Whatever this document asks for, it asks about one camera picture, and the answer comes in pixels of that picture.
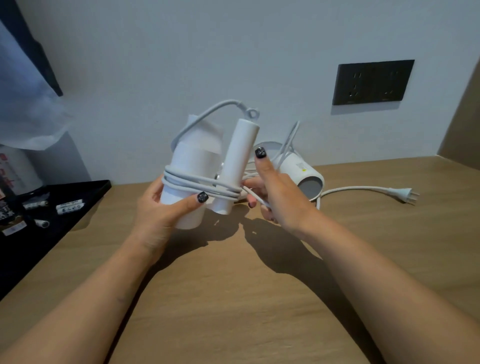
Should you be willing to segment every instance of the forearm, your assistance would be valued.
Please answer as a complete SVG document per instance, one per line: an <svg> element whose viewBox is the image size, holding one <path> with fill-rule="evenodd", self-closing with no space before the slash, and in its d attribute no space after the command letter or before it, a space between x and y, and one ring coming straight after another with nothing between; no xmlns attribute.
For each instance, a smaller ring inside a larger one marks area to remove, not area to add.
<svg viewBox="0 0 480 364"><path fill-rule="evenodd" d="M148 265L147 254L124 244L0 363L102 363Z"/></svg>
<svg viewBox="0 0 480 364"><path fill-rule="evenodd" d="M473 363L480 329L432 290L322 213L302 238L333 276L390 363Z"/></svg>

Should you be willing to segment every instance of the desk surface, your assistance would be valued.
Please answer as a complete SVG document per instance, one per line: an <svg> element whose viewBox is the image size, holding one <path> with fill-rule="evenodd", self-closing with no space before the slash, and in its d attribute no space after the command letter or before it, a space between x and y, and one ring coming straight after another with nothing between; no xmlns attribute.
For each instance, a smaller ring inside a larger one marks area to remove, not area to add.
<svg viewBox="0 0 480 364"><path fill-rule="evenodd" d="M374 192L339 192L323 199L322 210L480 318L480 171L440 157L318 170L327 188L420 192L415 207ZM145 187L114 186L0 302L0 350L112 255ZM236 205L229 216L207 211L199 228L177 232L110 362L381 363L323 261L259 217Z"/></svg>

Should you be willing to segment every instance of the painted fingernail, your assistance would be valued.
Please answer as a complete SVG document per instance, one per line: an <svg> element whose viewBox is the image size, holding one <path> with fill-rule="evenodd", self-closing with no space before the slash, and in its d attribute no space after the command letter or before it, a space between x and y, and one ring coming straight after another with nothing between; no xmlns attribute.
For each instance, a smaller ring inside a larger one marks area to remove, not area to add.
<svg viewBox="0 0 480 364"><path fill-rule="evenodd" d="M262 159L267 156L267 152L265 152L265 148L262 146L259 146L257 149L255 149L255 155L257 158Z"/></svg>
<svg viewBox="0 0 480 364"><path fill-rule="evenodd" d="M200 192L198 195L197 195L197 200L198 202L200 202L201 204L204 203L206 200L208 200L208 195L205 193L205 192Z"/></svg>

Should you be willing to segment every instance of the black outlet panel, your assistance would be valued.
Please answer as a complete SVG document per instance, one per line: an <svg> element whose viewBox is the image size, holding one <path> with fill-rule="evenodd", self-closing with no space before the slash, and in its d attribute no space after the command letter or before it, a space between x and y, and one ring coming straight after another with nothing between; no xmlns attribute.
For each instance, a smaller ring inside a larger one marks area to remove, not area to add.
<svg viewBox="0 0 480 364"><path fill-rule="evenodd" d="M401 101L414 60L338 66L333 105Z"/></svg>

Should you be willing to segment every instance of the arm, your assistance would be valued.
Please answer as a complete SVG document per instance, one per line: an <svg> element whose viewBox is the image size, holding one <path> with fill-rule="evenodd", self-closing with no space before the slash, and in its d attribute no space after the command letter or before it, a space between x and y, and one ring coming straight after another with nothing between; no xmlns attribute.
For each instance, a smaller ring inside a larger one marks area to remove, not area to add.
<svg viewBox="0 0 480 364"><path fill-rule="evenodd" d="M263 216L318 252L389 363L478 362L480 327L472 317L317 211L268 158L255 163L260 178L245 185L268 198L272 209L262 206Z"/></svg>
<svg viewBox="0 0 480 364"><path fill-rule="evenodd" d="M1 364L102 363L148 268L165 249L178 219L206 194L159 203L161 178L138 201L134 228L120 249L80 287L13 344Z"/></svg>

